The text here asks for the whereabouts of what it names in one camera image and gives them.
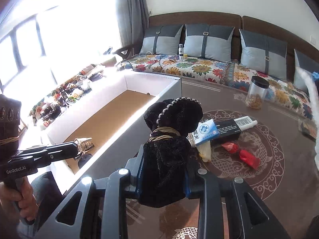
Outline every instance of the cardboard bottom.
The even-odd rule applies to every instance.
[[[126,90],[84,122],[65,142],[92,137],[95,147],[89,153],[94,155],[137,110],[153,98],[149,94]],[[78,161],[67,159],[66,162],[76,174],[79,170]]]

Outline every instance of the toothpaste box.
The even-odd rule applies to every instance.
[[[192,138],[188,136],[187,139],[193,139],[195,145],[198,146],[206,141],[212,140],[214,137],[218,136],[219,133],[214,120],[210,119],[204,123],[199,123],[197,129],[191,134]]]

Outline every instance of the window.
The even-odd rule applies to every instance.
[[[121,46],[115,0],[19,0],[0,25],[0,80],[21,117],[110,46]]]
[[[2,85],[6,85],[17,72],[11,37],[8,36],[0,43],[0,80]]]
[[[35,19],[29,20],[17,29],[17,43],[24,66],[29,65],[41,56]]]

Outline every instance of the white cardboard box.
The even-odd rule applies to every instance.
[[[149,93],[154,98],[137,110],[76,174],[71,171],[66,161],[53,162],[45,169],[52,171],[62,194],[73,188],[82,177],[99,179],[124,167],[127,160],[134,157],[141,144],[149,138],[150,130],[144,122],[144,112],[155,102],[181,97],[181,78],[131,70],[115,72],[94,82],[89,94],[59,116],[43,132],[52,144],[63,143],[92,115],[126,90]]]

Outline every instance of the black box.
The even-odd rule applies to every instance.
[[[227,119],[215,122],[218,130],[218,136],[212,140],[213,143],[223,144],[229,141],[237,140],[241,130],[234,119]]]

